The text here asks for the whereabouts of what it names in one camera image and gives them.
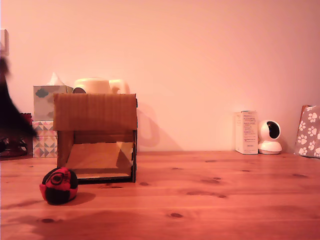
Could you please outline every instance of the tissue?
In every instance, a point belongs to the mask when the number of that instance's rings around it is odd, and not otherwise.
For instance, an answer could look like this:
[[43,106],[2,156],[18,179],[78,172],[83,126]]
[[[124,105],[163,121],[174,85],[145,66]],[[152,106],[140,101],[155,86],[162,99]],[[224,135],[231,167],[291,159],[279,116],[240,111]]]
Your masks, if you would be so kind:
[[65,84],[60,80],[58,75],[54,72],[52,73],[51,80],[47,83],[47,86],[65,86]]

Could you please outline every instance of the patterned tissue box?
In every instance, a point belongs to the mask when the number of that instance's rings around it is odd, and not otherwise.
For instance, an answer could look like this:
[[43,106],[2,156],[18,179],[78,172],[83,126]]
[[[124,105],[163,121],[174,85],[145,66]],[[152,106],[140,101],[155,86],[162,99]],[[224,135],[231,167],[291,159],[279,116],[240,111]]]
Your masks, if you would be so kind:
[[33,139],[34,158],[57,158],[57,132],[54,131],[54,121],[33,121],[33,128],[39,139]]

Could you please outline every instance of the ball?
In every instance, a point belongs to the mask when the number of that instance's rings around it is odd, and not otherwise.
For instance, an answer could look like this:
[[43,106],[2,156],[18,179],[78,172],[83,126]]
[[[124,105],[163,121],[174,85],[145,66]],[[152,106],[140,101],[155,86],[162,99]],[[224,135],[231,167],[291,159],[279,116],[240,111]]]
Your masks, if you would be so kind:
[[72,201],[78,192],[78,178],[66,167],[57,167],[48,172],[40,184],[43,199],[52,205]]

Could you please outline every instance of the paw print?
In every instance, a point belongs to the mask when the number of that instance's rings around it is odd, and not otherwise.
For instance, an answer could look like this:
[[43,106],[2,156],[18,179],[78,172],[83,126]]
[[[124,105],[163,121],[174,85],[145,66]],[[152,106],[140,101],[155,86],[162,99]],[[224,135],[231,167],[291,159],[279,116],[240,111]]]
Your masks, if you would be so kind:
[[301,134],[301,136],[298,136],[298,143],[301,143],[302,145],[306,144],[307,142],[307,136]]
[[300,150],[299,150],[299,154],[301,154],[301,155],[307,155],[307,152],[308,152],[308,150],[306,147],[300,148]]
[[309,113],[309,117],[308,117],[308,120],[310,120],[310,123],[314,123],[316,121],[316,118],[317,118],[317,114],[314,112],[313,114],[312,113]]
[[317,134],[317,129],[314,126],[309,127],[308,128],[308,134],[310,135],[310,137],[313,137],[314,135]]
[[311,111],[312,109],[314,109],[316,106],[308,106],[307,108],[306,108],[306,111],[307,112],[309,112],[309,111]]
[[316,144],[315,141],[310,142],[310,143],[309,143],[309,146],[308,146],[308,149],[310,149],[311,151],[312,151],[313,149],[315,149],[315,144]]
[[304,121],[301,121],[299,125],[300,131],[303,131],[305,128],[306,128],[306,123]]
[[315,150],[315,152],[314,152],[314,154],[313,154],[315,157],[320,157],[320,147],[318,147],[316,150]]

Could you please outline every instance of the security camera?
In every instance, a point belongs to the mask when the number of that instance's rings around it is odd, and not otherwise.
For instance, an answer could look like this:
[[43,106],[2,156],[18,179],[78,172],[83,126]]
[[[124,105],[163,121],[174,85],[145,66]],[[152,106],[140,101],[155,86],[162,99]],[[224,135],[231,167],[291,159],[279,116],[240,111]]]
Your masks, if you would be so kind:
[[258,152],[260,154],[276,155],[282,151],[282,147],[276,141],[281,135],[280,125],[272,120],[261,121],[258,127]]

